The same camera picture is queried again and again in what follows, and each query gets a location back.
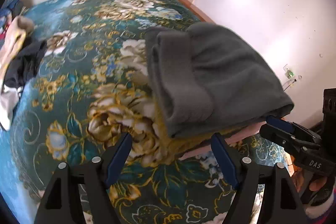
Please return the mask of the pink sleeved right forearm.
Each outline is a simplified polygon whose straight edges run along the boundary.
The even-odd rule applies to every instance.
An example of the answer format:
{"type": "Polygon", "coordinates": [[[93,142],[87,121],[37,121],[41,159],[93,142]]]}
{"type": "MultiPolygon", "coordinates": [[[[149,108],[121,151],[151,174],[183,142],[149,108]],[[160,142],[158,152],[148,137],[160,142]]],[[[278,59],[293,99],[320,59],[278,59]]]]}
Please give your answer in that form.
{"type": "Polygon", "coordinates": [[[308,206],[305,209],[305,213],[309,219],[317,220],[318,218],[326,217],[331,210],[331,208],[335,205],[335,197],[332,194],[324,203],[317,206],[308,206]]]}

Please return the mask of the gloved right hand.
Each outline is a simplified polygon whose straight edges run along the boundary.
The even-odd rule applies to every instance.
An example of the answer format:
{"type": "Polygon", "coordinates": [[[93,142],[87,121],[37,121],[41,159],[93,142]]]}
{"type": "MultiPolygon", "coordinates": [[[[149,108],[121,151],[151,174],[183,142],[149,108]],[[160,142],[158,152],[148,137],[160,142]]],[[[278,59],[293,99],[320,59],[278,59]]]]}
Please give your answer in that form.
{"type": "Polygon", "coordinates": [[[303,205],[322,205],[329,197],[331,197],[334,189],[335,177],[328,177],[324,186],[322,186],[318,191],[311,191],[309,189],[310,184],[319,178],[322,178],[322,176],[311,172],[307,172],[303,175],[303,186],[300,188],[298,193],[303,205]]]}

